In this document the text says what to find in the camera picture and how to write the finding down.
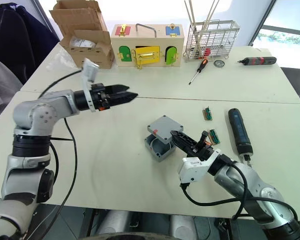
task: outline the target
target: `screwdriver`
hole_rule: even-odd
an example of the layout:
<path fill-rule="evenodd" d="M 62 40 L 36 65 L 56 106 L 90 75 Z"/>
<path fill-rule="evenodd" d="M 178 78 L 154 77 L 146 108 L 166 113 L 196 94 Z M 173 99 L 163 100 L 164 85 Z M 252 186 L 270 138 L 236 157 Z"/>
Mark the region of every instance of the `screwdriver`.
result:
<path fill-rule="evenodd" d="M 243 157 L 248 166 L 251 167 L 250 157 L 254 154 L 254 151 L 252 149 L 241 113 L 238 109 L 232 108 L 229 110 L 228 116 L 238 154 L 240 157 Z"/>
<path fill-rule="evenodd" d="M 207 60 L 207 59 L 204 59 L 204 60 L 201 62 L 199 68 L 196 70 L 196 74 L 193 76 L 193 78 L 191 78 L 191 80 L 190 80 L 190 82 L 189 82 L 189 85 L 194 81 L 194 79 L 196 78 L 196 76 L 197 76 L 199 73 L 201 73 L 202 69 L 205 68 L 205 66 L 207 65 L 207 63 L 208 63 L 208 60 Z"/>
<path fill-rule="evenodd" d="M 264 57 L 246 57 L 243 60 L 238 61 L 243 65 L 271 65 L 275 64 L 277 58 L 274 56 L 264 56 Z"/>

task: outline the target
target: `metal rack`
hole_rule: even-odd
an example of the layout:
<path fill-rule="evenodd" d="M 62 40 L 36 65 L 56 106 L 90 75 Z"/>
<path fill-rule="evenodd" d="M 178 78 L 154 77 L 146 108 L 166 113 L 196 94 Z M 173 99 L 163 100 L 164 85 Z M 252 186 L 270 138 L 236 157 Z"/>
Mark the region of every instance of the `metal rack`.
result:
<path fill-rule="evenodd" d="M 233 20 L 211 20 L 205 31 L 203 22 L 190 24 L 184 56 L 188 60 L 228 57 L 240 30 Z"/>

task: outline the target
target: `white table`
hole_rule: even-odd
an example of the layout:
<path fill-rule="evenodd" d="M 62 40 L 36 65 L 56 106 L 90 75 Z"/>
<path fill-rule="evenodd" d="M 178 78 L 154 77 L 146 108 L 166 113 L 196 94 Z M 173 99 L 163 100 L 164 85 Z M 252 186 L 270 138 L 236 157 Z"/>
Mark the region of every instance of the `white table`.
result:
<path fill-rule="evenodd" d="M 0 195 L 12 151 L 14 107 L 34 100 L 38 93 L 18 92 L 0 116 Z M 213 121 L 205 121 L 202 109 L 210 106 Z M 193 216 L 231 217 L 238 203 L 199 207 L 186 199 L 179 187 L 177 168 L 185 154 L 177 149 L 158 163 L 144 145 L 150 133 L 147 125 L 167 115 L 184 126 L 184 132 L 198 140 L 204 129 L 216 129 L 223 153 L 238 160 L 228 110 L 238 108 L 252 142 L 253 168 L 275 186 L 291 204 L 300 220 L 300 104 L 238 101 L 136 98 L 103 112 L 84 111 L 68 118 L 78 147 L 77 179 L 66 202 L 69 206 L 132 210 Z M 54 137 L 70 137 L 63 121 Z M 60 204 L 74 173 L 71 142 L 54 141 L 60 168 L 48 204 Z M 55 169 L 52 158 L 50 169 Z M 188 188 L 199 202 L 229 198 L 230 195 L 207 175 Z"/>
<path fill-rule="evenodd" d="M 42 92 L 50 83 L 74 72 L 57 64 L 58 56 L 65 59 L 66 51 L 57 44 L 40 67 L 23 86 L 22 91 Z M 191 85 L 199 61 L 185 62 L 181 67 L 118 67 L 100 69 L 97 82 L 104 85 L 124 84 L 144 98 L 192 99 L 300 104 L 300 98 L 277 65 L 244 66 L 237 63 L 245 57 L 266 57 L 271 53 L 250 46 L 234 47 L 225 66 L 217 68 L 209 62 Z M 80 76 L 60 82 L 52 90 L 81 90 Z"/>

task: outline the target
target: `yellow door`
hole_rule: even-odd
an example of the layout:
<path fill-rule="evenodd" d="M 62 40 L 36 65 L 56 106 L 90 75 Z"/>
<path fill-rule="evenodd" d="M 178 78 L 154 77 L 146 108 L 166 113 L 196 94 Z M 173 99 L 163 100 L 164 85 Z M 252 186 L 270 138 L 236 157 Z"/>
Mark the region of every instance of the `yellow door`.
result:
<path fill-rule="evenodd" d="M 138 68 L 144 64 L 153 64 L 160 61 L 159 46 L 142 46 L 135 48 L 135 60 Z"/>

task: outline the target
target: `gray electrical box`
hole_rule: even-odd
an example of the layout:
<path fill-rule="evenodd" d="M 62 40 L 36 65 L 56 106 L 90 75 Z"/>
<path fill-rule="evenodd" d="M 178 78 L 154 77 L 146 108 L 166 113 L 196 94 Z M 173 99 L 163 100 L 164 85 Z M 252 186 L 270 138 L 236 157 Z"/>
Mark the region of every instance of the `gray electrical box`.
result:
<path fill-rule="evenodd" d="M 151 134 L 145 138 L 144 144 L 156 159 L 161 162 L 176 149 L 175 144 L 172 142 L 170 131 L 182 132 L 184 127 L 170 117 L 163 115 L 149 124 L 147 129 Z"/>

